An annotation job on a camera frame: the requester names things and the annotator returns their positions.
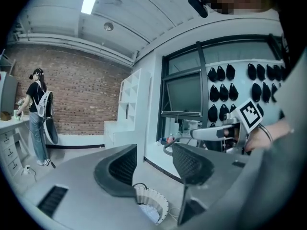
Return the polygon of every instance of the sneaker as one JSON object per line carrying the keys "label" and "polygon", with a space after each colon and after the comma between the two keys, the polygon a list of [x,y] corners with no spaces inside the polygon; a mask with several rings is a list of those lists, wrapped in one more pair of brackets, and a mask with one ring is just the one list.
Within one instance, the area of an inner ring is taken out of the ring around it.
{"label": "sneaker", "polygon": [[47,160],[45,159],[45,160],[44,160],[44,164],[43,164],[43,165],[44,165],[44,166],[48,166],[48,165],[49,165],[49,163],[50,163],[50,159],[47,159]]}
{"label": "sneaker", "polygon": [[36,163],[37,163],[38,165],[40,165],[40,166],[43,166],[43,165],[44,165],[44,163],[42,163],[40,160],[37,160]]}

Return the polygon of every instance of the jeans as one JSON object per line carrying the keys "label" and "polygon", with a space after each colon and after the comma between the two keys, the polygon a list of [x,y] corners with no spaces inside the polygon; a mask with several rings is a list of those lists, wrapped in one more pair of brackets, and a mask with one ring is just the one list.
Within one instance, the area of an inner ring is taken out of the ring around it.
{"label": "jeans", "polygon": [[37,112],[30,112],[30,131],[35,154],[41,162],[44,162],[48,159],[48,153],[44,139],[43,118]]}

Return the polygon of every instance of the brick wall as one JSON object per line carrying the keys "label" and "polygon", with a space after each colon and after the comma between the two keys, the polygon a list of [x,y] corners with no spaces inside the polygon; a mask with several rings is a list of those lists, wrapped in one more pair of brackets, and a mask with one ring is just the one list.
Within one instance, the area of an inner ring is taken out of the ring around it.
{"label": "brick wall", "polygon": [[15,45],[6,55],[16,60],[16,101],[26,96],[36,68],[44,70],[53,91],[58,134],[102,135],[104,121],[117,119],[120,83],[130,69],[107,59],[54,46]]}

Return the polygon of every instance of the sleeve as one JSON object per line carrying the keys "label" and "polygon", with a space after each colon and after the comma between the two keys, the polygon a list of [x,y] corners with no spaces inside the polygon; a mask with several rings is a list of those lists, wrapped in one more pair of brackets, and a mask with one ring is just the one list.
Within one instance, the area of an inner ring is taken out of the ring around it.
{"label": "sleeve", "polygon": [[28,88],[28,90],[27,90],[27,93],[26,94],[28,94],[28,95],[30,95],[31,97],[33,97],[34,96],[34,94],[37,92],[37,83],[32,83],[31,85],[30,85],[30,87]]}

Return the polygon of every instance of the smoke detector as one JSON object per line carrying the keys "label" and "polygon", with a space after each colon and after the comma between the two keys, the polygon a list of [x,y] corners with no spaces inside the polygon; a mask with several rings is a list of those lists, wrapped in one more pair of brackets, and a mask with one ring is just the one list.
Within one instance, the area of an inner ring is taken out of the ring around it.
{"label": "smoke detector", "polygon": [[106,31],[110,32],[114,29],[114,25],[111,22],[106,22],[104,28]]}

